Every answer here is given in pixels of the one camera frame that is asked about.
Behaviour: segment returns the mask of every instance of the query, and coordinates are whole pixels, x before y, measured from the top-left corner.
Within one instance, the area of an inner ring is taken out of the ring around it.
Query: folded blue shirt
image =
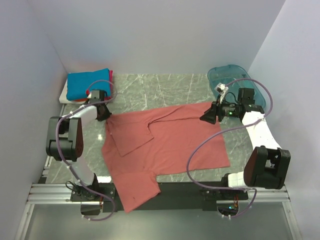
[[[87,98],[86,90],[90,84],[97,80],[110,81],[109,69],[105,68],[98,71],[69,73],[67,77],[66,99],[69,101],[75,101]],[[93,89],[104,90],[108,97],[111,96],[110,84],[108,82],[97,82],[92,85],[89,90]]]

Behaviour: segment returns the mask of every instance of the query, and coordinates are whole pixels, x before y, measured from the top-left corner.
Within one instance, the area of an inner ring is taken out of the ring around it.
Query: translucent blue tray
[[[208,72],[208,79],[210,88],[213,92],[213,95],[217,98],[219,93],[215,90],[215,87],[219,83],[228,84],[234,79],[242,79],[242,78],[250,78],[246,70],[238,65],[227,65],[214,67]],[[266,107],[266,100],[257,88],[256,84],[249,80],[238,81],[229,86],[228,92],[234,93],[236,97],[238,97],[238,89],[239,88],[252,88],[254,89],[254,100],[256,105],[260,105],[263,108]],[[235,99],[231,94],[228,94],[225,98],[228,102],[234,103]]]

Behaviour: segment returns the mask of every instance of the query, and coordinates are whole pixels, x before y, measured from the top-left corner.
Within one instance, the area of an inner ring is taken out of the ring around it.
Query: folded cloth
[[[125,212],[153,198],[160,189],[157,175],[186,171],[193,150],[220,125],[199,120],[210,102],[113,114],[106,121],[102,155]],[[190,170],[230,165],[222,135],[203,145]]]
[[[112,71],[108,68],[92,71],[92,72],[77,72],[69,73],[67,76],[67,93],[66,99],[69,101],[83,100],[87,98],[86,90],[93,82],[97,80],[107,80],[111,82]],[[89,90],[99,89],[104,90],[107,96],[111,96],[111,85],[101,81],[95,83]]]

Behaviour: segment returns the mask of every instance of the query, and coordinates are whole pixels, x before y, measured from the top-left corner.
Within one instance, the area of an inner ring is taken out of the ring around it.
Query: white wall
[[[28,0],[69,72],[248,69],[285,0]]]
[[[45,164],[66,71],[28,3],[0,5],[0,239],[10,240]]]
[[[286,185],[304,239],[320,236],[320,1],[286,0],[252,66],[274,98],[267,122],[291,152]]]

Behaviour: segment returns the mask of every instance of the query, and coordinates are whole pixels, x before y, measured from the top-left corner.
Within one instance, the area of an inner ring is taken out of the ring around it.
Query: gray marble surface
[[[108,108],[114,114],[214,100],[205,74],[116,74],[113,79],[118,96],[114,102],[108,104]],[[78,107],[75,104],[67,104],[63,113],[69,113]],[[225,118],[221,122],[223,130],[240,125],[240,120],[233,118]],[[100,182],[112,180],[101,153],[105,137],[104,122],[93,121],[83,129],[83,155]],[[225,133],[223,137],[230,167],[195,170],[191,175],[196,180],[219,181],[226,173],[236,173],[244,169],[253,150],[247,131],[245,129],[231,131]],[[62,184],[72,179],[72,174],[63,163],[55,160],[51,162],[47,184]],[[157,181],[188,182],[190,180],[186,173],[179,173],[159,175]]]

